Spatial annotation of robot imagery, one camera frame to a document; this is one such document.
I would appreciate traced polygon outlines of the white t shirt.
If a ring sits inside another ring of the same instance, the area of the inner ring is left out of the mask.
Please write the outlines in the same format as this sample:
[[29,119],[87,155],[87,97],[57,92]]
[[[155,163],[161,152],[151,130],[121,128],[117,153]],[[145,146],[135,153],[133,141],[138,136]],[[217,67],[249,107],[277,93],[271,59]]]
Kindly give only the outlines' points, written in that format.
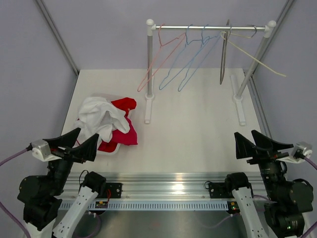
[[125,111],[103,97],[88,97],[83,101],[78,109],[78,120],[74,127],[81,129],[78,137],[80,142],[96,133],[99,134],[99,143],[110,142],[114,130],[118,129],[123,133],[130,130]]

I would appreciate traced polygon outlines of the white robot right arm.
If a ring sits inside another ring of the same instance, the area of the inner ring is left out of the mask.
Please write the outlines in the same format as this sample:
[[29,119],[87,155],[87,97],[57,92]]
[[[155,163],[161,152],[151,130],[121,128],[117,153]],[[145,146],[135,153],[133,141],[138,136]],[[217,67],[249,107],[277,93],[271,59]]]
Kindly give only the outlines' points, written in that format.
[[[258,165],[267,198],[264,216],[267,225],[278,238],[306,238],[315,228],[313,224],[304,230],[304,213],[313,210],[314,189],[305,179],[286,179],[286,163],[311,163],[312,146],[306,142],[285,144],[277,142],[256,130],[251,132],[253,141],[235,132],[236,158],[247,159],[250,165]],[[253,204],[251,184],[245,173],[226,176],[224,191],[237,201],[247,235],[250,238],[267,237]]]

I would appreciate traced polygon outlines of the pink wire hanger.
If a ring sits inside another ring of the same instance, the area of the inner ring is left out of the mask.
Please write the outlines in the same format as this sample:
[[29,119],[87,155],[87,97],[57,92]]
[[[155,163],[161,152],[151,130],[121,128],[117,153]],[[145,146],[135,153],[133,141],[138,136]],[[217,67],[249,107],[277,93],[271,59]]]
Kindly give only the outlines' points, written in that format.
[[[162,24],[158,28],[155,24],[150,25],[148,30],[151,30],[152,33],[148,32],[147,36],[148,40],[148,66],[145,73],[145,76],[140,81],[139,86],[137,87],[137,92],[143,91],[145,88],[147,89],[147,94],[153,94],[153,81],[157,72],[165,65],[166,61],[171,58],[171,56],[175,53],[177,49],[181,46],[181,44],[185,41],[186,33],[181,33],[176,35],[174,38],[171,38],[165,41],[162,37],[162,32],[166,25]],[[153,39],[154,39],[154,29],[157,31],[158,37],[158,50],[155,54],[153,54]],[[172,49],[169,50],[168,54],[164,59],[159,59],[162,55],[162,52],[169,46],[173,45]]]

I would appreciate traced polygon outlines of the crimson t shirt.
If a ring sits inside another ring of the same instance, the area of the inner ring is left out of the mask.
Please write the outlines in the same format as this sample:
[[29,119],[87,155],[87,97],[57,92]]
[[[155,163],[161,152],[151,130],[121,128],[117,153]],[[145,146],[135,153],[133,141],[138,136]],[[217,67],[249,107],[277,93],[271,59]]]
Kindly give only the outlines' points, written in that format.
[[111,142],[119,143],[123,145],[137,145],[138,138],[137,132],[134,129],[131,120],[128,117],[125,117],[127,122],[129,123],[130,130],[127,133],[123,133],[120,130],[116,129],[112,132],[112,139]]

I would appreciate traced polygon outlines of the grey wire hanger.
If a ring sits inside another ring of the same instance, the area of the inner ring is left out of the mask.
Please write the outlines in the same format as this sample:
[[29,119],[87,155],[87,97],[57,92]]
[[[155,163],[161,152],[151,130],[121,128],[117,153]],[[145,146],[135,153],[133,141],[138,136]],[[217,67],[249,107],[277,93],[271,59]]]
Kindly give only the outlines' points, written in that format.
[[219,77],[220,85],[223,83],[224,76],[225,76],[226,51],[227,51],[228,38],[230,34],[231,34],[231,30],[228,30],[228,31],[223,30],[221,33],[223,43],[222,43],[222,52],[221,52],[221,61],[220,61],[220,77]]

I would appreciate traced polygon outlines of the light blue wire hanger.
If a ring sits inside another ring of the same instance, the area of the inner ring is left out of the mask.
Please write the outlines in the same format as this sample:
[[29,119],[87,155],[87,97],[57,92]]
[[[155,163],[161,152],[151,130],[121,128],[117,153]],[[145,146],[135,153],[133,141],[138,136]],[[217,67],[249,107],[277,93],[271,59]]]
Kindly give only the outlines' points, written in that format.
[[[208,53],[204,56],[204,58],[198,63],[198,66],[192,73],[190,72],[190,68],[194,64],[196,58],[201,54],[201,52],[204,51],[204,49],[210,45],[211,41],[213,39],[218,39],[218,35],[211,36],[206,35],[205,36],[205,30],[209,25],[205,25],[200,29],[200,36],[195,39],[190,39],[189,37],[189,30],[190,27],[193,25],[190,25],[187,27],[184,33],[184,45],[182,49],[179,51],[179,53],[175,56],[175,59],[173,60],[170,69],[168,70],[166,76],[162,79],[161,83],[158,86],[158,89],[162,91],[165,89],[168,85],[170,85],[180,74],[184,73],[177,91],[181,92],[183,88],[188,84],[190,79],[194,76],[197,69],[200,67],[201,63],[205,60],[205,58],[208,56]],[[189,52],[191,47],[196,47],[195,53],[192,53],[189,59],[183,59],[186,53]]]

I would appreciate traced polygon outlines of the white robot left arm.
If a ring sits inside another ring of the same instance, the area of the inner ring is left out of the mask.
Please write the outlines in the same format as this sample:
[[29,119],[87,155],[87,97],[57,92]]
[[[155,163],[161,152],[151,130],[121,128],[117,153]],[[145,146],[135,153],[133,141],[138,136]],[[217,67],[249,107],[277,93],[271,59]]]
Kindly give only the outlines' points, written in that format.
[[28,238],[70,238],[95,198],[106,193],[106,178],[88,173],[79,193],[62,218],[55,224],[62,204],[59,196],[74,163],[94,161],[97,155],[99,135],[96,133],[75,146],[81,129],[76,128],[64,135],[51,139],[40,139],[27,147],[33,157],[48,164],[46,175],[28,176],[19,186],[18,200],[24,204],[23,220]]

